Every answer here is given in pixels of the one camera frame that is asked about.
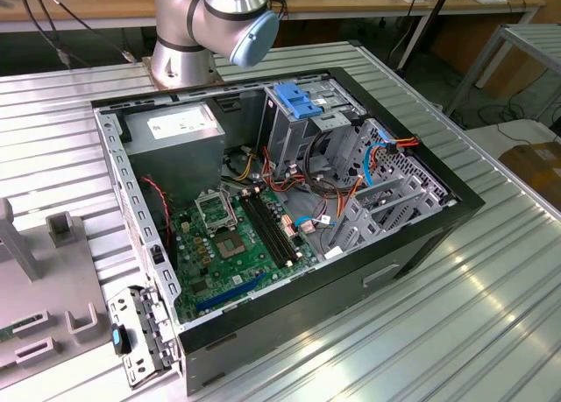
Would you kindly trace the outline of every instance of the power cable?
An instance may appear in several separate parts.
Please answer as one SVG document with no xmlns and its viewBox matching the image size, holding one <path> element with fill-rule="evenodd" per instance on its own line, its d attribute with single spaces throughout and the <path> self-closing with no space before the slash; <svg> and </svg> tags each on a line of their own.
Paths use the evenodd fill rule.
<svg viewBox="0 0 561 402">
<path fill-rule="evenodd" d="M 111 48 L 113 48 L 117 52 L 119 52 L 119 54 L 121 54 L 121 56 L 123 56 L 123 58 L 125 58 L 128 62 L 136 63 L 137 60 L 132 55 L 132 53 L 121 49 L 119 46 L 117 46 L 111 40 L 107 39 L 107 37 L 105 37 L 103 34 L 101 34 L 98 30 L 94 30 L 93 28 L 91 28 L 81 18 L 79 18 L 76 14 L 74 14 L 63 2 L 61 2 L 59 0 L 52 0 L 52 1 L 55 4 L 59 5 L 70 17 L 72 17 L 74 20 L 76 20 L 78 23 L 80 23 L 86 30 L 95 34 L 97 37 L 99 37 L 101 40 L 103 40 L 103 42 L 105 42 L 108 46 L 110 46 Z"/>
<path fill-rule="evenodd" d="M 76 56 L 75 54 L 71 53 L 66 46 L 64 46 L 59 40 L 58 40 L 58 33 L 56 35 L 56 40 L 51 39 L 46 33 L 45 30 L 43 30 L 43 28 L 39 25 L 39 22 L 37 21 L 37 19 L 33 16 L 33 12 L 31 7 L 29 6 L 29 2 L 27 0 L 22 0 L 22 4 L 25 8 L 25 12 L 27 13 L 27 16 L 29 17 L 29 19 L 33 22 L 33 25 L 35 25 L 35 28 L 37 28 L 37 31 L 39 32 L 39 34 L 41 35 L 41 37 L 56 51 L 56 53 L 59 56 L 60 62 L 62 62 L 68 69 L 70 69 L 70 58 L 75 59 L 76 61 L 80 62 L 82 65 L 84 65 L 85 67 L 89 67 L 88 63 L 86 63 L 85 61 L 83 61 L 82 59 L 80 59 L 78 56 Z"/>
</svg>

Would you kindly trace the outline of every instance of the slotted metal surface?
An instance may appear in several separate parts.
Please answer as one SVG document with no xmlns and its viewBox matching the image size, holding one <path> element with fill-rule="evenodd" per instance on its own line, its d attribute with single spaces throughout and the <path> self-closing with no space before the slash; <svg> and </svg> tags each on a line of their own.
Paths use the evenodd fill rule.
<svg viewBox="0 0 561 402">
<path fill-rule="evenodd" d="M 504 37 L 550 69 L 561 73 L 561 25 L 507 25 Z"/>
<path fill-rule="evenodd" d="M 189 400 L 545 400 L 561 397 L 561 226 L 412 88 L 348 43 L 271 51 L 226 80 L 344 67 L 485 207 L 415 272 Z M 142 277 L 104 168 L 88 101 L 152 91 L 140 65 L 0 79 L 0 195 L 24 229 L 86 218 L 103 293 Z M 2 400 L 183 400 L 170 372 L 129 390 L 110 344 L 16 384 Z"/>
</svg>

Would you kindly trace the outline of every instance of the sticker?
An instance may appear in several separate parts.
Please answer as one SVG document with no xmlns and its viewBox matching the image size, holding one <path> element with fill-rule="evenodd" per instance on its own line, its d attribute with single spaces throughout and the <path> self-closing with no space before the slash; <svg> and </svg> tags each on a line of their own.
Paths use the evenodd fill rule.
<svg viewBox="0 0 561 402">
<path fill-rule="evenodd" d="M 542 159 L 556 159 L 555 154 L 550 150 L 535 150 L 536 154 L 539 155 Z"/>
<path fill-rule="evenodd" d="M 333 249 L 331 249 L 330 251 L 325 253 L 324 256 L 325 256 L 326 259 L 331 259 L 332 257 L 335 257 L 336 255 L 340 255 L 341 253 L 343 253 L 341 248 L 339 246 L 335 246 Z"/>
<path fill-rule="evenodd" d="M 331 217 L 329 215 L 322 215 L 322 217 L 319 219 L 319 222 L 321 224 L 330 225 Z"/>
<path fill-rule="evenodd" d="M 192 107 L 181 113 L 148 119 L 148 127 L 155 139 L 169 138 L 183 133 L 216 128 L 217 123 L 207 117 L 202 107 Z"/>
</svg>

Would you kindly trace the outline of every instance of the blue plastic part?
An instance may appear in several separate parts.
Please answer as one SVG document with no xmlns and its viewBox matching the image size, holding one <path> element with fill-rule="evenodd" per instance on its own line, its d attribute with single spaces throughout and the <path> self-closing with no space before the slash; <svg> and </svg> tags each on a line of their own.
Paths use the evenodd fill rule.
<svg viewBox="0 0 561 402">
<path fill-rule="evenodd" d="M 273 45 L 278 30 L 277 15 L 271 11 L 263 12 L 234 46 L 230 62 L 241 67 L 257 65 Z"/>
<path fill-rule="evenodd" d="M 306 93 L 292 82 L 277 84 L 274 86 L 274 90 L 285 106 L 292 110 L 294 117 L 297 119 L 304 119 L 323 113 L 323 110 L 311 102 Z"/>
<path fill-rule="evenodd" d="M 118 329 L 113 331 L 113 345 L 118 345 L 121 342 Z"/>
<path fill-rule="evenodd" d="M 265 275 L 266 275 L 265 273 L 262 273 L 258 277 L 252 279 L 251 281 L 247 281 L 244 284 L 237 286 L 236 288 L 232 288 L 231 290 L 226 291 L 225 293 L 218 294 L 217 296 L 212 297 L 211 299 L 196 304 L 195 305 L 196 311 L 203 312 L 207 308 L 217 306 L 220 303 L 224 303 L 225 301 L 231 300 L 234 297 L 238 297 L 240 294 L 251 291 L 265 277 Z"/>
</svg>

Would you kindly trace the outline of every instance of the chip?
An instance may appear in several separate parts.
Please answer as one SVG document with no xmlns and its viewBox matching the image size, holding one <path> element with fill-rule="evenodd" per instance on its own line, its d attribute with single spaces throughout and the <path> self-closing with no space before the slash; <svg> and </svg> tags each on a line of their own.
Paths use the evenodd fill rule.
<svg viewBox="0 0 561 402">
<path fill-rule="evenodd" d="M 207 285 L 207 281 L 202 280 L 199 282 L 195 282 L 194 284 L 191 284 L 191 288 L 193 288 L 193 293 L 198 294 L 209 288 L 209 286 Z"/>
<path fill-rule="evenodd" d="M 228 259 L 245 251 L 242 237 L 236 231 L 227 231 L 213 238 L 222 259 Z"/>
</svg>

